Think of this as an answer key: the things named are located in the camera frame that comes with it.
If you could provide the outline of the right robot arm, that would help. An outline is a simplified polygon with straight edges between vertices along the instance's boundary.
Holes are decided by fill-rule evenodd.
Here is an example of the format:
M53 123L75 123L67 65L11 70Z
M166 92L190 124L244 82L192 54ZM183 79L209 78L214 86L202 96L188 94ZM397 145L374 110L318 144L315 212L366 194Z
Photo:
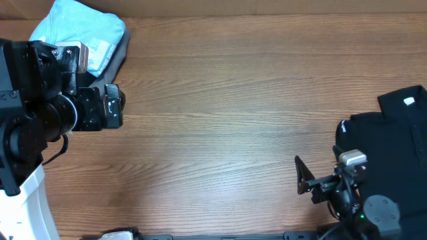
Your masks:
M358 149L338 154L334 172L315 178L299 156L294 163L297 192L312 194L312 203L326 202L330 214L338 221L320 225L315 231L286 233L286 239L398 239L401 235L400 209L384 195L362 199L358 189L368 176L368 158Z

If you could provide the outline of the light blue printed t-shirt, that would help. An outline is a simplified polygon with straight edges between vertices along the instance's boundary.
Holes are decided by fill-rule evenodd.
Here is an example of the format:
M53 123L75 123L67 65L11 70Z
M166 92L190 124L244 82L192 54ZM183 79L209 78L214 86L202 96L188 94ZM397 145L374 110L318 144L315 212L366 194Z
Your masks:
M87 70L98 77L124 33L125 23L114 14L102 13L74 0L57 0L30 40L51 45L63 41L81 42L89 49Z

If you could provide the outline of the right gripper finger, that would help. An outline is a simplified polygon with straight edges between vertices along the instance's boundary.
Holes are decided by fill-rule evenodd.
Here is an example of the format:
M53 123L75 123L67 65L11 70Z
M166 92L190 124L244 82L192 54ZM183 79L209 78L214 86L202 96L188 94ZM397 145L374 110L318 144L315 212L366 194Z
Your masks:
M313 188L312 181L316 178L298 155L295 156L294 162L296 165L298 194L301 195L310 192Z
M340 158L340 155L344 152L344 150L341 147L337 146L337 145L334 145L332 147L332 150L333 150L334 155L335 155L335 157L336 157L337 160Z

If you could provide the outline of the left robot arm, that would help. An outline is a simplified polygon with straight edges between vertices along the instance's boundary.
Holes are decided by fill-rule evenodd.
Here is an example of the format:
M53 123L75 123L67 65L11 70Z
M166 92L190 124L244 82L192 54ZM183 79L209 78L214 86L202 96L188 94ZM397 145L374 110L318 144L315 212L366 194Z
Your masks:
M1 238L58 239L43 151L71 131L122 126L125 94L87 74L78 41L1 41Z

